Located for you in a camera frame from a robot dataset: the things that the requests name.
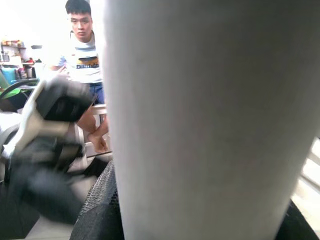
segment white cylinder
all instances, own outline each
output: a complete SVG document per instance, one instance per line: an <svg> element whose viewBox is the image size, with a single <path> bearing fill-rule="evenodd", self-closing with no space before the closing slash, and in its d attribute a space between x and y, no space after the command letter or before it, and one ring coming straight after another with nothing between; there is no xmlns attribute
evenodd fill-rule
<svg viewBox="0 0 320 240"><path fill-rule="evenodd" d="M105 0L126 240L275 237L320 124L320 3L297 2Z"/></svg>

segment young man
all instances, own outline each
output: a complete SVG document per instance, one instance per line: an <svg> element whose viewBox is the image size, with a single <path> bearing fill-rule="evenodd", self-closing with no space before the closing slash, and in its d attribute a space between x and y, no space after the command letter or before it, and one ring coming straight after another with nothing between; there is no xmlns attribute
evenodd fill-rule
<svg viewBox="0 0 320 240"><path fill-rule="evenodd" d="M90 91L97 95L96 103L104 104L102 73L92 30L90 5L85 0L68 0L65 9L72 30L61 48L61 54L56 59L51 59L50 69L66 69L72 81L88 84ZM108 147L103 139L103 135L109 131L107 118L96 128L96 120L89 109L77 124L89 133L88 139L93 143L97 153L107 151Z"/></svg>

